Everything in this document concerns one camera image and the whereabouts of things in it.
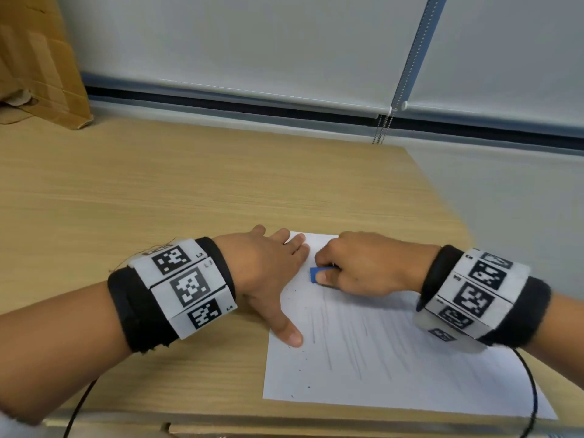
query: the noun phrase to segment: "cardboard box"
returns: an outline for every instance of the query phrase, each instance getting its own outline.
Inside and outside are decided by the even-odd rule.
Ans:
[[[56,0],[0,0],[0,124],[93,119]]]

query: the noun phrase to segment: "fingernail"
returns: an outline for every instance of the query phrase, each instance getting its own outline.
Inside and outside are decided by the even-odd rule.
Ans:
[[[288,337],[288,341],[286,344],[292,347],[300,347],[302,346],[303,338],[302,334],[299,331],[293,332],[292,335]]]
[[[317,275],[315,276],[315,279],[317,280],[318,284],[326,284],[326,274],[325,271],[322,270],[320,272],[317,272]]]

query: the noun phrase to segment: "person's left arm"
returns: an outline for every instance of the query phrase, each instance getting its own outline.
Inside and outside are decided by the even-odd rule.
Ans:
[[[264,233],[256,226],[213,241],[237,298],[247,299],[282,341],[297,347],[302,335],[282,313],[280,294],[309,247],[303,235],[287,243],[287,229]],[[132,353],[105,281],[0,315],[0,350],[0,411],[28,424],[40,423]]]

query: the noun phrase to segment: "blue eraser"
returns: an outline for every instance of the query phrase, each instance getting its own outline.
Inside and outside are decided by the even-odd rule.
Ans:
[[[310,281],[312,283],[318,284],[317,283],[317,272],[320,272],[321,270],[326,270],[326,269],[336,269],[336,267],[335,266],[311,267],[310,268]]]

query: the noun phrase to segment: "white sleeve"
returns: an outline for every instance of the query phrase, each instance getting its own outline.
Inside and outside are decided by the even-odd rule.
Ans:
[[[0,438],[43,438],[44,426],[28,426],[0,412]]]

